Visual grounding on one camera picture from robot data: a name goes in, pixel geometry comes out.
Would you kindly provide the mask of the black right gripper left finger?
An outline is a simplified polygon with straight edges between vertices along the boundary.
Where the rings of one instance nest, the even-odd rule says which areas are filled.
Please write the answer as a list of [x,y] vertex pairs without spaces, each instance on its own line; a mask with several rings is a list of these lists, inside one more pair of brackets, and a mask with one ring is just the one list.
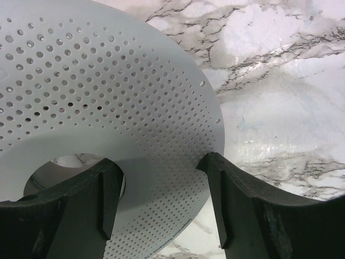
[[1,258],[103,258],[123,172],[103,159],[61,183],[1,202]]

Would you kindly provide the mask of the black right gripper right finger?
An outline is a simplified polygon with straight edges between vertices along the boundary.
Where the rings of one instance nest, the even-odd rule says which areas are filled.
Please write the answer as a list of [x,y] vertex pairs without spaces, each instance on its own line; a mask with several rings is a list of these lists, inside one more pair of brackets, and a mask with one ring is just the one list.
[[218,153],[197,165],[208,178],[227,258],[344,258],[344,197],[318,201],[274,187]]

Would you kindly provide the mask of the grey perforated cable spool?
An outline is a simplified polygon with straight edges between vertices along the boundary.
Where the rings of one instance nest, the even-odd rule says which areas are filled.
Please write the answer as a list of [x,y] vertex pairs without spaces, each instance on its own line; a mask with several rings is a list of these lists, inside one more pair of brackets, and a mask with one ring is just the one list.
[[105,258],[149,258],[209,197],[197,170],[224,124],[195,61],[149,24],[94,1],[1,1],[1,200],[72,154],[125,175]]

